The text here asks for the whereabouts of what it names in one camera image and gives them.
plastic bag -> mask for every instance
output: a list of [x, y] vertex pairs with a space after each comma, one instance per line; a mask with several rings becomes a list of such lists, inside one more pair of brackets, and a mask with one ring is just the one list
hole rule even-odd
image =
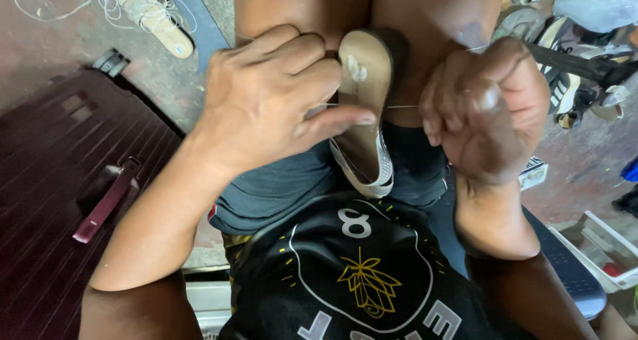
[[564, 15], [596, 33], [638, 22], [638, 0], [556, 0], [554, 15]]

number 8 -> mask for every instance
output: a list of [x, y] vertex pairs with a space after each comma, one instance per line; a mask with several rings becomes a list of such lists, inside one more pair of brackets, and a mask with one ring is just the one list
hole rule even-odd
[[[350, 212], [350, 213], [354, 213], [354, 214], [361, 214], [357, 211], [355, 211], [354, 209], [339, 209], [339, 212], [337, 213], [339, 215], [339, 219], [341, 219], [341, 221], [343, 221], [343, 226], [341, 227], [341, 231], [347, 235], [348, 237], [352, 237], [352, 238], [357, 238], [357, 239], [361, 239], [361, 238], [366, 238], [367, 236], [369, 236], [372, 233], [372, 228], [370, 227], [370, 224], [368, 222], [366, 222], [368, 220], [368, 218], [370, 218], [369, 215], [366, 214], [361, 214], [360, 217], [357, 218], [350, 218], [346, 215], [346, 212]], [[350, 231], [350, 227], [358, 224], [360, 226], [363, 227], [363, 232], [362, 233], [352, 233]]]

hand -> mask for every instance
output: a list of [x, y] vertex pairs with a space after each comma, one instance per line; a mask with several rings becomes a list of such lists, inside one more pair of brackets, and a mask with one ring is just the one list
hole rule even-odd
[[238, 175], [304, 152], [354, 124], [373, 124], [374, 113], [354, 106], [304, 119], [341, 83], [339, 63], [324, 57], [323, 39], [300, 36], [293, 26], [278, 26], [244, 47], [217, 51], [202, 118], [191, 134], [196, 149], [215, 159], [214, 167]]
[[516, 180], [542, 137], [549, 90], [530, 51], [514, 38], [484, 55], [452, 53], [436, 68], [419, 111], [432, 146], [479, 184]]

person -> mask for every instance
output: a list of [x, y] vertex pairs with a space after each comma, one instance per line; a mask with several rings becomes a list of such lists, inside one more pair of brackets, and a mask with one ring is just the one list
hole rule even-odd
[[[467, 50], [488, 43], [499, 5], [235, 0], [239, 47], [213, 55], [199, 122], [117, 225], [80, 338], [202, 337], [180, 266], [216, 200], [234, 312], [220, 339], [596, 339], [521, 210], [545, 80], [514, 39]], [[419, 105], [383, 113], [395, 185], [381, 200], [344, 184], [326, 141], [377, 116], [355, 105], [306, 116], [335, 94], [334, 52], [360, 27], [405, 35], [387, 105]], [[467, 268], [431, 231], [447, 160]]]

white glue residue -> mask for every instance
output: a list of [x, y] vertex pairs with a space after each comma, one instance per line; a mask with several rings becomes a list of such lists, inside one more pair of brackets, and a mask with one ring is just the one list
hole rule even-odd
[[348, 55], [348, 71], [354, 82], [363, 82], [368, 78], [368, 69], [361, 66], [354, 56]]

